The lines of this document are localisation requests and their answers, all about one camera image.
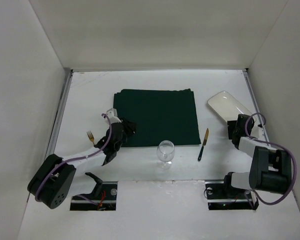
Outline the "white rectangular plate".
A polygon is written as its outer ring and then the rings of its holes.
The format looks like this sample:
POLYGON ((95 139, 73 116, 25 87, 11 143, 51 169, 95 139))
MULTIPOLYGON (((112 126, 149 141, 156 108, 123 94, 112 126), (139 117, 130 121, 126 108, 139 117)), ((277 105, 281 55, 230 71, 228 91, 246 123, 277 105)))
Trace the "white rectangular plate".
POLYGON ((236 121, 239 114, 252 115, 244 105, 227 91, 221 91, 212 96, 207 104, 226 123, 236 121))

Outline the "dark green cloth placemat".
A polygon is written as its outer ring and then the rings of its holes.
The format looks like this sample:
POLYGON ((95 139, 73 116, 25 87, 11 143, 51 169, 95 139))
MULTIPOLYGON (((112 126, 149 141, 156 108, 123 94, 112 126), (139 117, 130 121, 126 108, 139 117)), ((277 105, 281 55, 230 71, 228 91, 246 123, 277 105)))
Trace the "dark green cloth placemat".
POLYGON ((156 147, 165 140, 176 146, 201 144, 191 89, 123 89, 114 94, 113 107, 120 118, 136 123, 125 148, 156 147))

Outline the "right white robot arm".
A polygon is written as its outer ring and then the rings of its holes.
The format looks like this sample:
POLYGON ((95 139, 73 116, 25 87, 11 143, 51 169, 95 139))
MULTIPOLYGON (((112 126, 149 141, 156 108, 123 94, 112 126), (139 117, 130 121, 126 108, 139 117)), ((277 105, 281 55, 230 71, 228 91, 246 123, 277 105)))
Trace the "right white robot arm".
POLYGON ((257 112, 252 115, 239 114, 237 120, 227 122, 228 137, 235 148, 252 158, 248 172, 229 172, 224 177, 224 185, 229 190, 252 191, 259 199, 257 191, 280 194, 274 202, 262 202, 266 205, 275 205, 284 200, 292 191, 297 178, 296 158, 290 150, 265 140, 251 136, 255 121, 254 116, 263 118, 262 127, 266 118, 257 112))

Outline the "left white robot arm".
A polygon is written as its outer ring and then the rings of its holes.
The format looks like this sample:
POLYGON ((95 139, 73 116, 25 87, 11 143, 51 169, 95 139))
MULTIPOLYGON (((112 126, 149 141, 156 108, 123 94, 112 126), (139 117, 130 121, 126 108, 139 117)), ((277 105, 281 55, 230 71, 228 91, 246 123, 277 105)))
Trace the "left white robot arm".
POLYGON ((97 211, 102 208, 107 193, 103 181, 91 170, 109 164, 137 130, 136 123, 124 117, 106 116, 105 119, 109 128, 93 147, 64 157, 53 153, 44 160, 27 186, 37 202, 55 209, 67 197, 79 197, 94 205, 97 211))

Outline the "clear wine glass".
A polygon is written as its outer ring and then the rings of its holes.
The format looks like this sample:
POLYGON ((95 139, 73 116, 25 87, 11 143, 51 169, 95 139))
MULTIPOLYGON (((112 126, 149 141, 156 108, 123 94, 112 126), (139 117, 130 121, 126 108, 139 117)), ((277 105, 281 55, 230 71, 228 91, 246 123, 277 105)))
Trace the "clear wine glass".
POLYGON ((156 156, 159 159, 159 166, 164 170, 169 169, 175 156, 174 144, 169 140, 162 141, 157 147, 156 156))

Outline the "right aluminium table rail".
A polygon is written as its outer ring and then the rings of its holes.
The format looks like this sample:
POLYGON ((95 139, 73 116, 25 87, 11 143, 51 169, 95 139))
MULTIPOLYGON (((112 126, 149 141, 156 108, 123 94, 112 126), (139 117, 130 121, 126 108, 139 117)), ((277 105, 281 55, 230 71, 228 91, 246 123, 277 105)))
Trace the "right aluminium table rail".
MULTIPOLYGON (((250 93, 250 96, 251 96, 251 99, 252 99, 252 102, 253 102, 253 106, 254 106, 254 111, 252 113, 256 113, 256 112, 260 112, 260 108, 257 104, 257 99, 255 97, 255 94, 254 94, 254 91, 253 91, 253 88, 252 88, 252 85, 251 85, 251 82, 250 82, 250 78, 249 78, 249 74, 248 74, 248 71, 247 70, 243 70, 243 76, 244 76, 244 79, 245 79, 245 82, 247 84, 247 87, 248 87, 248 90, 249 90, 249 93, 250 93)), ((256 116, 256 120, 255 120, 255 124, 254 124, 254 127, 252 129, 252 136, 255 136, 256 137, 256 126, 258 125, 258 123, 262 123, 264 124, 264 121, 263 121, 263 118, 259 115, 256 116)), ((262 140, 262 141, 269 141, 269 137, 268 137, 268 134, 267 134, 267 131, 266 131, 266 127, 264 127, 264 138, 258 138, 259 140, 262 140)), ((251 160, 249 162, 249 168, 246 169, 246 172, 245 173, 240 173, 242 176, 245 175, 245 178, 248 180, 249 178, 249 172, 251 170, 251 166, 252 166, 252 159, 253 159, 253 154, 254 154, 254 150, 255 150, 255 147, 257 146, 260 146, 261 144, 256 142, 256 141, 252 141, 251 139, 249 138, 246 138, 244 137, 240 143, 239 143, 239 150, 243 153, 245 153, 246 155, 248 155, 251 160)))

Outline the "aluminium table rail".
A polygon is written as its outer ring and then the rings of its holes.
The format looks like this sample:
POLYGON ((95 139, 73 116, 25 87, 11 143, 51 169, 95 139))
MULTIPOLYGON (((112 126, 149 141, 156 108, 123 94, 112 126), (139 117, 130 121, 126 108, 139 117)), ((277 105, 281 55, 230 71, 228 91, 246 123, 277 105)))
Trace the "aluminium table rail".
POLYGON ((59 135, 59 132, 60 132, 60 127, 61 127, 61 124, 62 124, 62 119, 63 119, 65 107, 66 107, 66 102, 67 102, 67 99, 68 99, 70 86, 71 86, 71 82, 72 82, 73 69, 71 69, 69 67, 65 67, 64 71, 65 71, 65 78, 64 78, 64 81, 63 81, 63 86, 62 86, 62 90, 61 90, 61 93, 60 93, 60 98, 59 98, 57 110, 56 110, 56 113, 55 113, 53 127, 52 127, 51 134, 50 134, 50 137, 49 137, 49 141, 48 141, 47 149, 46 149, 46 152, 45 152, 45 156, 43 157, 43 160, 41 161, 41 164, 43 164, 43 162, 46 160, 46 158, 50 154, 54 153, 55 148, 56 148, 56 144, 57 144, 58 135, 59 135))
MULTIPOLYGON (((243 76, 244 76, 244 79, 245 79, 245 82, 247 84, 247 87, 248 87, 248 90, 249 90, 249 93, 250 93, 250 96, 251 96, 251 99, 252 99, 252 102, 253 102, 253 106, 254 106, 254 111, 252 113, 256 113, 256 112, 260 112, 260 108, 257 104, 257 99, 255 97, 255 94, 254 94, 254 91, 253 91, 253 88, 252 88, 252 85, 251 85, 251 82, 250 82, 250 78, 249 78, 249 74, 248 74, 248 71, 247 70, 243 70, 243 76)), ((259 115, 256 116, 256 120, 255 120, 255 124, 254 124, 254 127, 252 129, 252 136, 255 136, 256 137, 256 126, 258 125, 258 123, 262 123, 264 124, 264 121, 263 121, 263 118, 259 115)), ((259 140, 262 140, 262 141, 269 141, 269 137, 268 137, 268 134, 267 134, 267 131, 266 131, 266 127, 264 127, 264 138, 258 138, 259 140)), ((249 172, 251 170, 251 166, 252 166, 252 159, 253 159, 253 154, 254 154, 254 150, 255 150, 255 147, 257 146, 260 146, 261 144, 256 142, 256 141, 252 141, 251 139, 249 138, 246 138, 244 137, 240 143, 239 143, 239 150, 243 153, 245 153, 246 155, 248 155, 251 160, 249 162, 249 168, 246 169, 246 172, 245 173, 240 173, 242 176, 245 175, 245 178, 248 180, 249 178, 249 172)))

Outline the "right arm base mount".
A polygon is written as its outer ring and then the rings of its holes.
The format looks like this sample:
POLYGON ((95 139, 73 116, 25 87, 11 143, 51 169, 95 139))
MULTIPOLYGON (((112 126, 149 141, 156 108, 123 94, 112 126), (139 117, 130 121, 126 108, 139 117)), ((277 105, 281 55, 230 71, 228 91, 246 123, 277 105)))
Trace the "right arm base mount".
POLYGON ((211 180, 204 183, 203 195, 210 211, 251 210, 256 211, 259 200, 250 190, 233 188, 223 180, 211 180))

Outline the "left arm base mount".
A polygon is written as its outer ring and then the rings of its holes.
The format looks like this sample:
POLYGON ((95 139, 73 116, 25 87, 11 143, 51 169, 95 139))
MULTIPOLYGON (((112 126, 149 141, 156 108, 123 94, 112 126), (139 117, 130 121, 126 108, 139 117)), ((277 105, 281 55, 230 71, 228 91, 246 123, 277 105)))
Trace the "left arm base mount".
POLYGON ((115 211, 117 205, 118 182, 104 182, 100 193, 96 196, 83 194, 73 196, 70 201, 70 211, 115 211))

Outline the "left aluminium table rail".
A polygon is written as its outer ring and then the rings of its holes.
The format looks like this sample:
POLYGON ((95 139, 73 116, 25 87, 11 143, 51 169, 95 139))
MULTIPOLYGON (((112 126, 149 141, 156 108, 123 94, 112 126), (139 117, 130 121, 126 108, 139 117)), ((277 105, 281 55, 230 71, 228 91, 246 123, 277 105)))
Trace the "left aluminium table rail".
POLYGON ((59 132, 60 132, 60 127, 61 127, 61 124, 62 124, 62 119, 63 119, 65 107, 66 107, 66 102, 67 102, 67 99, 68 99, 70 86, 71 86, 71 82, 72 82, 73 69, 71 69, 69 67, 65 67, 64 71, 65 71, 65 78, 64 78, 64 81, 63 81, 63 86, 62 86, 62 90, 61 90, 61 93, 60 93, 60 98, 59 98, 57 110, 56 110, 56 113, 55 113, 53 127, 52 127, 51 134, 50 134, 50 137, 49 137, 49 141, 48 141, 47 149, 46 149, 46 152, 45 152, 45 156, 43 157, 43 160, 41 161, 41 164, 43 164, 43 162, 46 160, 46 158, 50 154, 54 153, 55 148, 56 148, 56 144, 57 144, 58 135, 59 135, 59 132))

